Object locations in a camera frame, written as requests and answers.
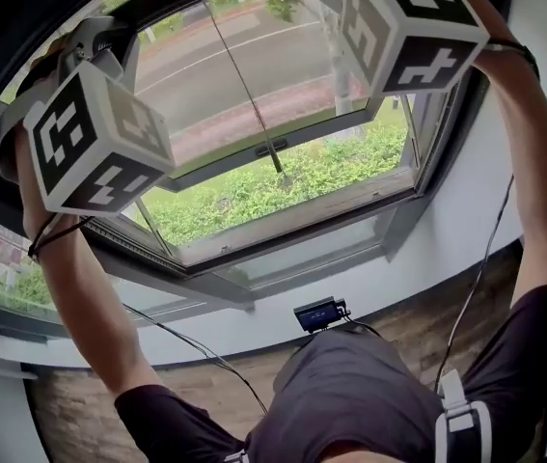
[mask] road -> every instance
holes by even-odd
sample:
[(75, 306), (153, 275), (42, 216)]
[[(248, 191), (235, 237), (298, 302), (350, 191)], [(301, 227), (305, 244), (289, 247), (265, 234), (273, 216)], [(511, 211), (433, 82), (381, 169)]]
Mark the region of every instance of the road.
[[(266, 8), (219, 25), (254, 98), (331, 73), (320, 23), (299, 9), (291, 24)], [(249, 101), (214, 27), (141, 57), (137, 95), (164, 115), (171, 135)]]

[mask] tree trunk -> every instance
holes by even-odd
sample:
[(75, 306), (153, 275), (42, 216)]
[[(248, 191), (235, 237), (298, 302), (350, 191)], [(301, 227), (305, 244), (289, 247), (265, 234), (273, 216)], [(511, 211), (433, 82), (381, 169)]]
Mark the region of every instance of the tree trunk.
[[(346, 64), (340, 49), (340, 17), (326, 5), (320, 4), (320, 19), (329, 45), (329, 56), (333, 68), (333, 91), (335, 94), (335, 112), (339, 117), (351, 113), (352, 99), (350, 97), (350, 68)], [(363, 136), (361, 126), (351, 127), (327, 136), (328, 139), (343, 140), (352, 135)]]

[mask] wrist strap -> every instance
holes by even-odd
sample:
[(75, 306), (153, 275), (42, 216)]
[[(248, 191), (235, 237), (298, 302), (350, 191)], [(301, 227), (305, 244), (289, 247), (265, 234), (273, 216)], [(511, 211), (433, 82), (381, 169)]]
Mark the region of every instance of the wrist strap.
[(522, 55), (533, 68), (534, 74), (540, 80), (539, 67), (531, 50), (519, 42), (509, 40), (490, 40), (484, 48), (486, 51), (515, 51)]

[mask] lane marking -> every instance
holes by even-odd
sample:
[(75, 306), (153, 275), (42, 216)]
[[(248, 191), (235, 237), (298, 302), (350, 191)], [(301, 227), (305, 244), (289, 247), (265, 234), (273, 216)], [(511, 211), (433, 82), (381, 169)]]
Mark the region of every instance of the lane marking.
[[(253, 38), (252, 40), (247, 40), (245, 42), (241, 42), (239, 44), (236, 44), (235, 46), (231, 46), (229, 48), (229, 50), (234, 50), (234, 49), (239, 48), (241, 46), (245, 46), (246, 44), (250, 44), (250, 43), (255, 42), (255, 41), (264, 40), (265, 38), (270, 38), (272, 36), (277, 36), (277, 35), (280, 35), (282, 33), (287, 33), (288, 31), (294, 31), (295, 29), (301, 29), (301, 28), (308, 27), (308, 26), (314, 26), (315, 24), (320, 24), (320, 21), (315, 20), (314, 22), (307, 22), (305, 24), (299, 24), (298, 26), (293, 26), (293, 27), (289, 27), (287, 29), (282, 29), (280, 31), (275, 31), (274, 33), (269, 33), (268, 35), (258, 36), (257, 38)], [(170, 79), (171, 77), (174, 77), (175, 75), (177, 75), (181, 72), (184, 72), (184, 71), (186, 71), (186, 70), (188, 70), (188, 69), (190, 69), (190, 68), (192, 68), (192, 67), (194, 67), (198, 64), (201, 64), (202, 62), (205, 62), (205, 61), (207, 61), (211, 58), (215, 58), (218, 55), (223, 55), (224, 53), (226, 53), (226, 50), (218, 51), (217, 53), (213, 53), (212, 55), (209, 55), (208, 57), (204, 57), (203, 59), (201, 59), (197, 62), (194, 62), (193, 64), (190, 64), (187, 67), (180, 68), (179, 70), (176, 70), (173, 73), (171, 73), (169, 75), (166, 75), (165, 77), (159, 79), (158, 81), (153, 82), (151, 85), (147, 86), (145, 89), (142, 89), (142, 90), (138, 91), (136, 93), (136, 95), (140, 95), (141, 93), (143, 93), (145, 91), (148, 91), (151, 88), (154, 88), (158, 84), (161, 84), (165, 80)]]

